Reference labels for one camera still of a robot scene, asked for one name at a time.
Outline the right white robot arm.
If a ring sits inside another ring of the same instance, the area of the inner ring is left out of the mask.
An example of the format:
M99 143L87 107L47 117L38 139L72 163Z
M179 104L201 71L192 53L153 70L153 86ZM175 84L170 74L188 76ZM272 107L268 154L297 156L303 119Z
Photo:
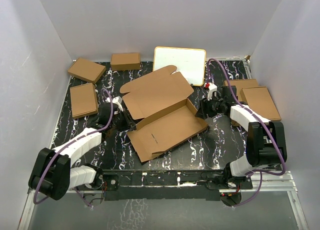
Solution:
M284 126L255 113L236 96L235 86L218 87L207 83L207 96L200 101L197 117L213 118L224 114L237 122L246 132L245 155L226 165L222 173L212 178L215 184L233 183L239 188L250 174L268 172L267 167L285 165L287 149Z

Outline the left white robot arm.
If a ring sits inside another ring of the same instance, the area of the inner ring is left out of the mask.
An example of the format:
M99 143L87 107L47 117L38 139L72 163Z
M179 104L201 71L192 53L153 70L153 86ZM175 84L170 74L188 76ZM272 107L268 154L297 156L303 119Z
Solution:
M46 198L61 199L69 189L81 185L100 187L102 171L94 165L74 167L75 162L99 146L114 131L129 130L133 126L124 104L112 103L103 107L77 136L53 149L43 148L36 158L28 186Z

